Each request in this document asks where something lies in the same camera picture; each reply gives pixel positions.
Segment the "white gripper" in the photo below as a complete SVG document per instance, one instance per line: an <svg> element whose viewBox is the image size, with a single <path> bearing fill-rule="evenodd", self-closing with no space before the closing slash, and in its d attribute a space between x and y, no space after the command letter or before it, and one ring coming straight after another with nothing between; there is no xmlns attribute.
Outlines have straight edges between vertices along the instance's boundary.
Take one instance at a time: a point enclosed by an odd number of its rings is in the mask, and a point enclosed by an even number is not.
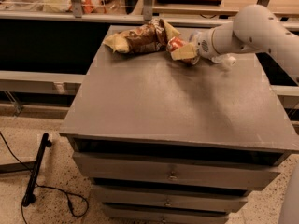
<svg viewBox="0 0 299 224"><path fill-rule="evenodd" d="M176 46L173 51L170 52L173 60L188 60L198 56L196 48L193 44L197 45L199 55L206 59L211 59L219 55L213 44L213 30L206 30L203 32L192 32L189 37L188 44L183 46Z"/></svg>

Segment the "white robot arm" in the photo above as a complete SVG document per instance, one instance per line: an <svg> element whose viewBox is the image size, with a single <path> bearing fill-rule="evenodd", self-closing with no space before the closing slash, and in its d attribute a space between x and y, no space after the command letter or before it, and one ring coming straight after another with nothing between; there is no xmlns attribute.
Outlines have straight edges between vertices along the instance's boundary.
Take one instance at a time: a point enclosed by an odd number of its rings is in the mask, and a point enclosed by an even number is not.
<svg viewBox="0 0 299 224"><path fill-rule="evenodd" d="M232 21L204 32L194 32L187 42L180 41L167 49L173 60L206 58L214 63L225 61L230 53L264 52L294 82L299 77L299 36L287 30L262 5L243 7Z"/></svg>

